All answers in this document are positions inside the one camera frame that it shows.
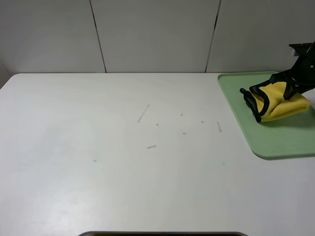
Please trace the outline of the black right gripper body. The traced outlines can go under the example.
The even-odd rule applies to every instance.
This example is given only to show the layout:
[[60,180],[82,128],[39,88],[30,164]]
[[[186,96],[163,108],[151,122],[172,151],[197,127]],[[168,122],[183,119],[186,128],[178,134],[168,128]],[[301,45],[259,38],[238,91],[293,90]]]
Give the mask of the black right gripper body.
[[315,43],[289,44],[298,57],[291,68],[293,84],[299,93],[315,88]]

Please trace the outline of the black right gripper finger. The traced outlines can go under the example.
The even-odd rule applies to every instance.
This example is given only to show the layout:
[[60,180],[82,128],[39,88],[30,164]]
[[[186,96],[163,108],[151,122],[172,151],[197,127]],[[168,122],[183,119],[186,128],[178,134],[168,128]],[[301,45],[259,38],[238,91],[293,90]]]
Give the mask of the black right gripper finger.
[[285,90],[283,93],[284,100],[289,100],[295,94],[295,87],[293,87],[289,82],[286,82]]
[[284,82],[286,86],[286,82],[289,82],[289,79],[291,79],[291,75],[292,75],[291,70],[285,70],[279,73],[274,73],[271,75],[271,77],[267,81],[251,86],[249,88],[250,92],[254,92],[255,94],[258,94],[258,90],[261,87],[265,87],[267,85],[280,83],[280,82]]

